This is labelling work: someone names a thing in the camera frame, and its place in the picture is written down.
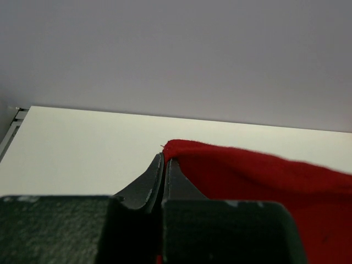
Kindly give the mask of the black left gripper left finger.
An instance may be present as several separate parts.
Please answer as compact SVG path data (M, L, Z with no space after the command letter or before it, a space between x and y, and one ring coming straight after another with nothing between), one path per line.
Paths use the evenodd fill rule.
M113 200L121 208L150 214L163 184L164 157L162 153L155 155L147 170L113 196Z

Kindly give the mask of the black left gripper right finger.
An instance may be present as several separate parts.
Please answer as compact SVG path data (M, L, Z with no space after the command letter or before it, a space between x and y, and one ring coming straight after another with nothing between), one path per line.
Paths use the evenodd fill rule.
M182 172L179 162L167 162L162 203L166 202L204 202L207 198Z

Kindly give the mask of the red t-shirt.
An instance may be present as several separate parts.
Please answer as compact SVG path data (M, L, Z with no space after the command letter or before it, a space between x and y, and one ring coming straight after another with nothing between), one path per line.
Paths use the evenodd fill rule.
M351 263L351 175L240 148L171 140L165 161L208 198L264 200L293 216L309 263Z

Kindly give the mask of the aluminium table frame rail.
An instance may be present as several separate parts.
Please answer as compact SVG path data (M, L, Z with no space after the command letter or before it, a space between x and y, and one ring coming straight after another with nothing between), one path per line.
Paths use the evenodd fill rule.
M6 133L2 132L1 135L1 160L9 149L14 137L16 136L21 124L23 123L29 109L28 108L12 108L10 123L6 125Z

